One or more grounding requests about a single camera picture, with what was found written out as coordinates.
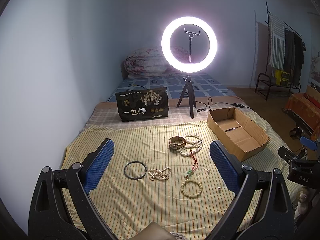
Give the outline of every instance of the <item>watch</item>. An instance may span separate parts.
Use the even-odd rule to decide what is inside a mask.
[[[176,141],[182,141],[182,144],[173,143]],[[181,136],[174,136],[169,139],[169,147],[174,150],[178,151],[180,148],[184,147],[186,145],[186,139]]]

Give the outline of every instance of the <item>wooden floor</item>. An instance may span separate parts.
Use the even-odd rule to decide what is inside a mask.
[[[282,112],[288,98],[265,98],[255,93],[254,89],[250,88],[229,88],[238,97],[242,98],[248,106],[265,119],[272,126],[273,130],[284,140],[292,151],[297,151],[301,148],[299,140],[293,140],[289,131],[296,127],[295,122],[285,113]]]

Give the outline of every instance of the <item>white bead necklace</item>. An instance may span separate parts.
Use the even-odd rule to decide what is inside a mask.
[[[198,141],[187,141],[186,140],[186,145],[180,149],[180,154],[182,156],[184,156],[184,157],[187,157],[187,156],[191,155],[190,152],[184,153],[183,151],[185,149],[192,149],[192,148],[196,148],[197,147],[197,149],[192,151],[192,154],[196,154],[197,152],[199,152],[201,150],[201,148],[203,146],[203,140],[200,138],[200,136],[197,136],[196,134],[187,134],[184,138],[186,138],[186,137],[195,137],[195,138],[198,139]]]
[[[196,183],[196,184],[199,185],[200,189],[199,189],[199,191],[198,191],[197,194],[189,194],[189,193],[185,192],[185,190],[184,190],[184,185],[185,185],[187,182],[194,182],[194,183]],[[185,195],[186,197],[191,197],[191,198],[198,197],[198,196],[201,194],[201,192],[202,192],[202,184],[201,184],[201,182],[199,182],[199,181],[196,180],[196,179],[186,179],[186,180],[185,180],[184,182],[182,182],[182,184],[181,184],[181,192],[182,192],[183,195]]]
[[[169,179],[169,174],[171,172],[171,168],[170,167],[166,167],[165,169],[163,169],[162,171],[160,170],[149,170],[148,174],[151,177],[151,180],[167,180]]]

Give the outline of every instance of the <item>dark ring bracelet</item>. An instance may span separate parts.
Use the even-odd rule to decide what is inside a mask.
[[[143,167],[144,167],[144,169],[145,169],[145,172],[144,172],[144,174],[143,174],[141,177],[138,177],[138,178],[129,177],[129,175],[125,172],[125,169],[126,169],[127,166],[128,166],[129,164],[131,164],[131,163],[140,163],[140,164],[143,165]],[[125,175],[128,179],[138,180],[138,179],[142,179],[142,178],[147,174],[147,167],[146,167],[146,165],[145,165],[144,163],[142,163],[142,162],[133,161],[133,162],[127,163],[127,164],[124,166],[123,173],[124,173],[124,175]]]

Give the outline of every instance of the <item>blue patterned bedsheet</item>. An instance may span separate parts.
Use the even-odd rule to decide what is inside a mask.
[[[191,79],[196,98],[235,96],[234,92],[224,87],[208,74],[194,74],[191,75]],[[118,92],[152,89],[157,87],[167,87],[168,98],[179,98],[184,85],[185,81],[183,80],[182,76],[125,79],[109,98],[108,102],[116,102],[116,93]]]

